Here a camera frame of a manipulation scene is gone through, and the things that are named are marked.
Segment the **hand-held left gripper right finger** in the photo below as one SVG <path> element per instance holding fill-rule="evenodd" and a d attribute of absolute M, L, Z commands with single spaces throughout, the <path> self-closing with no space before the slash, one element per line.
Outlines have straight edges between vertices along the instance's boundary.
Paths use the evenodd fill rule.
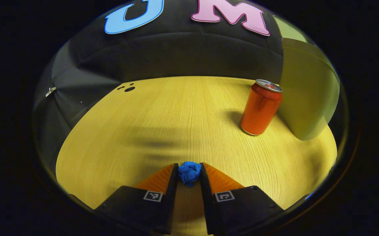
<path fill-rule="evenodd" d="M 209 235 L 260 235 L 283 212 L 258 186 L 244 187 L 207 163 L 199 182 Z"/>

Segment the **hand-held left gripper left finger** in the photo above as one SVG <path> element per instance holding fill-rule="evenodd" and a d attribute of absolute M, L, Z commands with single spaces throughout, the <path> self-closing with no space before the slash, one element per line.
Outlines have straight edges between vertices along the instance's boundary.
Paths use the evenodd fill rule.
<path fill-rule="evenodd" d="M 121 186 L 94 212 L 128 235 L 170 235 L 178 184 L 178 164 L 170 164 L 139 184 Z"/>

